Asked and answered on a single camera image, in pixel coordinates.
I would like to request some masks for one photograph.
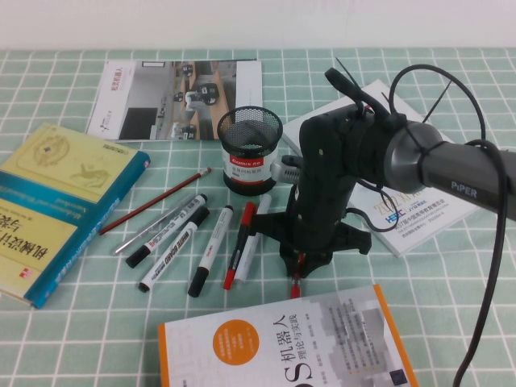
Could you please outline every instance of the white book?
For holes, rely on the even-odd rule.
[[[416,387],[379,285],[158,327],[163,387]]]
[[[389,104],[381,95],[382,93],[389,95],[389,88],[381,81],[374,81],[363,90],[389,109]],[[353,103],[350,98],[341,98],[299,117],[285,124],[283,138],[299,156],[302,156],[299,147],[299,129],[302,123],[315,115]],[[409,120],[419,122],[423,120],[421,115],[398,96],[394,96],[394,104],[397,111],[406,114]],[[441,136],[444,140],[451,142],[445,135],[441,134]],[[376,233],[376,235],[396,256],[406,254],[478,208],[433,188],[425,188],[417,193],[409,194],[388,188],[384,188],[384,191],[394,200],[400,218],[397,229]],[[348,206],[364,211],[371,219],[372,224],[378,228],[388,228],[396,221],[396,215],[383,203],[380,194],[358,184],[353,190]]]
[[[114,141],[218,139],[230,110],[262,106],[257,60],[108,60],[88,134]]]

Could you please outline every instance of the white wall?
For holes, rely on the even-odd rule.
[[[515,0],[0,0],[0,49],[516,46]]]

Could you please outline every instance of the mesh pen holder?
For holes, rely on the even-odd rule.
[[[220,119],[217,133],[227,187],[244,196],[268,192],[276,184],[270,167],[283,134],[278,116],[263,107],[238,107]]]

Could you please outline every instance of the green checkered tablecloth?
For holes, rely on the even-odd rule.
[[[0,161],[41,123],[86,129],[107,59],[195,60],[257,57],[263,64],[264,107],[283,122],[339,97],[324,71],[337,56],[362,84],[389,84],[407,65],[430,63],[454,73],[479,99],[488,139],[516,151],[516,49],[410,48],[234,51],[0,52]],[[443,89],[429,73],[409,75],[398,87],[425,114]],[[433,114],[432,123],[456,142],[478,138],[477,118],[457,89]],[[42,310],[0,297],[0,387],[158,386],[157,326],[179,318],[284,300],[289,280],[278,243],[263,240],[249,280],[225,293],[222,280],[235,242],[237,221],[215,261],[202,296],[186,296],[189,280],[226,204],[242,214],[246,198],[223,184],[217,142],[147,142],[131,146],[149,153],[151,167],[115,211],[135,209],[199,167],[214,171],[108,235],[97,237]],[[280,144],[281,152],[289,149]],[[111,252],[122,240],[187,193],[203,192],[212,215],[151,293],[136,283],[155,258],[136,269]],[[287,185],[271,191],[282,210]],[[484,293],[493,247],[495,215],[479,210],[398,259],[376,238],[371,252],[335,254],[333,262],[303,281],[304,294],[381,284],[421,386],[449,386],[472,334]],[[360,227],[350,217],[349,222]],[[489,319],[464,386],[516,385],[516,225],[508,222],[506,249]]]

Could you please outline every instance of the book with illustration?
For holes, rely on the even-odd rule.
[[[103,139],[218,139],[230,110],[262,106],[257,60],[108,60],[88,134]]]
[[[167,322],[163,387],[417,387],[379,285]]]
[[[57,125],[0,166],[0,291],[41,307],[150,163]]]
[[[363,90],[389,109],[389,105],[382,95],[389,95],[389,88],[381,81],[374,81],[371,85],[365,86]],[[417,122],[423,120],[421,115],[396,95],[394,102],[397,111],[405,114],[407,119]],[[353,103],[350,98],[341,98],[290,121],[284,126],[283,138],[298,155],[301,155],[299,129],[302,123],[317,114]],[[441,134],[441,136],[443,140],[451,142],[445,135]],[[401,193],[389,188],[383,190],[393,199],[399,221],[396,229],[376,233],[376,236],[396,256],[406,254],[478,208],[469,202],[433,188],[425,188],[416,193]],[[377,192],[362,185],[355,185],[348,206],[364,211],[371,219],[372,224],[378,228],[389,228],[396,222],[396,214],[393,209],[383,202]]]

